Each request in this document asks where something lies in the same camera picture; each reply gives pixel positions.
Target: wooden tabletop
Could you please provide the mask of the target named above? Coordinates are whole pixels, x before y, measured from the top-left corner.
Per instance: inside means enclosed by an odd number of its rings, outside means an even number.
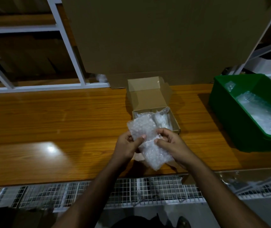
[[[215,171],[271,168],[271,152],[234,148],[208,106],[212,86],[172,86],[181,137]],[[0,94],[0,186],[93,179],[131,111],[125,89]],[[132,161],[121,177],[176,173],[185,170],[163,165],[155,172]]]

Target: box lid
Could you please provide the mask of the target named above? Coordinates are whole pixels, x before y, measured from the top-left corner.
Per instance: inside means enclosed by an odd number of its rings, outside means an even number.
[[[133,110],[166,107],[171,95],[171,88],[161,77],[128,80],[127,97]]]

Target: green plastic bin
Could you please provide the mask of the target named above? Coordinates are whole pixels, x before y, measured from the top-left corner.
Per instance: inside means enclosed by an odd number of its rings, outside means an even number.
[[[271,80],[263,74],[216,76],[209,104],[236,148],[240,151],[271,151],[271,135],[266,134],[236,97],[250,91],[271,104]],[[234,82],[229,92],[225,84]]]

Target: open cardboard box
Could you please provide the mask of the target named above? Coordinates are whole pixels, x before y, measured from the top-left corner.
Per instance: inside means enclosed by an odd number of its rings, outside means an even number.
[[[172,90],[168,83],[165,83],[161,77],[147,77],[138,79],[129,79],[127,87],[127,97],[132,106],[132,117],[135,118],[135,112],[145,113],[161,111],[168,107]],[[170,115],[173,132],[179,134],[180,127],[171,110]]]

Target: right hand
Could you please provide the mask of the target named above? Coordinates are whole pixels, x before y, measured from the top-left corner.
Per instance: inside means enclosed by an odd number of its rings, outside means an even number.
[[[191,164],[197,158],[178,134],[166,128],[157,129],[156,132],[163,137],[163,139],[154,140],[156,145],[166,149],[175,161],[182,164],[183,167]]]

